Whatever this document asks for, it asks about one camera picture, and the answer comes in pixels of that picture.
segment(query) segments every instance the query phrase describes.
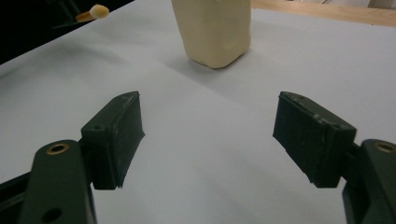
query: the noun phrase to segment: wooden surface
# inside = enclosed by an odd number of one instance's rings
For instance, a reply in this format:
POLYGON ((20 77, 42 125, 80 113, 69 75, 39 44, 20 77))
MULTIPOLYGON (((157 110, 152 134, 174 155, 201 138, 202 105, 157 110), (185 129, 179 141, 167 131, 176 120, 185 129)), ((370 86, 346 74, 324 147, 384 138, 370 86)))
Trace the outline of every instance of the wooden surface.
POLYGON ((300 3, 279 0, 251 0, 254 8, 269 9, 339 21, 396 27, 396 10, 300 3))

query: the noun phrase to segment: beige container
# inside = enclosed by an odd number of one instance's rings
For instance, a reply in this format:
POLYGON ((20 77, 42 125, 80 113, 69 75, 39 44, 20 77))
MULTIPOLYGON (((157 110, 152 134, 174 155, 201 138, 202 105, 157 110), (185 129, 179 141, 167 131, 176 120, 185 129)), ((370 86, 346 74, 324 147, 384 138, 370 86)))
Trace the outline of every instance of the beige container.
POLYGON ((172 0, 187 55, 211 68, 233 62, 250 46, 250 0, 172 0))

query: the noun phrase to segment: table surface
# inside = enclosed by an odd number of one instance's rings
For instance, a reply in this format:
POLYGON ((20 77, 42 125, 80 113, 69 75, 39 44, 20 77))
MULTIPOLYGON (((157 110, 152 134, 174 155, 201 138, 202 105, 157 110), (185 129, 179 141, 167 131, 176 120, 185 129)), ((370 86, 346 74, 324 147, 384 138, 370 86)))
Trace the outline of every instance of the table surface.
POLYGON ((277 96, 305 95, 394 141, 394 28, 253 9, 252 44, 212 70, 185 55, 170 1, 135 1, 0 66, 0 182, 139 91, 146 136, 99 223, 346 223, 341 181, 316 189, 272 137, 277 96))

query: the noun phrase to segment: white table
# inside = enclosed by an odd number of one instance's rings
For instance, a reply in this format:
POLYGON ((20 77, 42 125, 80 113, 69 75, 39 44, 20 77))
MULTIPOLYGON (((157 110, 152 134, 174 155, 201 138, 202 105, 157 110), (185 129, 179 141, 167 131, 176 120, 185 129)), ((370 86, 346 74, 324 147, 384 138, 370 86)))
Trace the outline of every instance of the white table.
POLYGON ((252 44, 211 70, 184 53, 170 1, 137 0, 0 66, 0 182, 139 91, 146 133, 99 223, 346 223, 272 137, 277 96, 305 95, 367 138, 396 141, 396 30, 252 10, 252 44))

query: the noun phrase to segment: wooden board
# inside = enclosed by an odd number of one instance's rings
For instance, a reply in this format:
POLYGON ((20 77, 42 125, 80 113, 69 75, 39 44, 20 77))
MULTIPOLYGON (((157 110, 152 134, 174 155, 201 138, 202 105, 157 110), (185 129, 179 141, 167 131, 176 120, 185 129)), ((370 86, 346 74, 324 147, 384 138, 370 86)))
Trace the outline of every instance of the wooden board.
POLYGON ((282 11, 339 21, 353 21, 372 25, 396 27, 396 10, 323 5, 277 0, 251 0, 254 8, 282 11))

